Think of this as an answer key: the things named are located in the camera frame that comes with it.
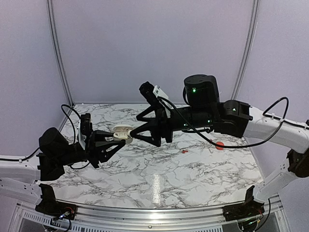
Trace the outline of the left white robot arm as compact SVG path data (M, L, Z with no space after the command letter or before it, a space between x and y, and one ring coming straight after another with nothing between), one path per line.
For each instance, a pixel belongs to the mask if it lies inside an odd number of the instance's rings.
M0 193L35 205L43 200L43 209L57 215L61 204L44 193L49 186L36 182L55 181L65 173L65 166L79 162L98 168L125 145L125 140L114 140L113 133L101 130L91 131L69 144L56 128L49 128L39 138L39 148L32 155L0 159Z

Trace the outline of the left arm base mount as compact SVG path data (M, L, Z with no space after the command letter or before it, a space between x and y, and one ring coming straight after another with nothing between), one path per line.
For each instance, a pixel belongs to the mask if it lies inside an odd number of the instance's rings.
M69 215L66 217L70 220L75 218L77 205L58 201L54 190L50 185L39 184L39 187L41 188L42 193L41 201L35 207L37 212L54 217L60 217L60 215L69 212Z

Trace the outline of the white earbuds charging case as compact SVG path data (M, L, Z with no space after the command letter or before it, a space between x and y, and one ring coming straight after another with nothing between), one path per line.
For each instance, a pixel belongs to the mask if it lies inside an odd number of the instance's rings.
M130 136L130 132L133 130L133 127L126 124L115 125L112 129L113 139L115 141L125 140L126 144L133 142L133 138Z

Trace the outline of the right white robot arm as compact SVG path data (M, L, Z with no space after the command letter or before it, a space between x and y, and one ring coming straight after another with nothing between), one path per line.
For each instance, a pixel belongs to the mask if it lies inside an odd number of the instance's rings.
M237 138L256 138L259 144L273 142L289 148L286 160L261 184L247 190L239 212L250 216L272 195L298 178L309 175L309 125L286 120L261 111L247 103L220 102L216 78L195 74L184 80L183 98L186 107L177 108L159 86L145 82L140 93L149 107L137 116L142 125L130 136L155 146L161 140L172 141L175 131L191 129L198 135L216 132Z

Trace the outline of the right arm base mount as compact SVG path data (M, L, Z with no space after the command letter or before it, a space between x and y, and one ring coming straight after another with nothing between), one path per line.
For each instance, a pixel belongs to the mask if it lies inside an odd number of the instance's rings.
M226 221L253 217L265 212L264 203L259 203L254 199L254 187L255 186L253 185L247 189L243 203L236 203L223 207L223 216Z

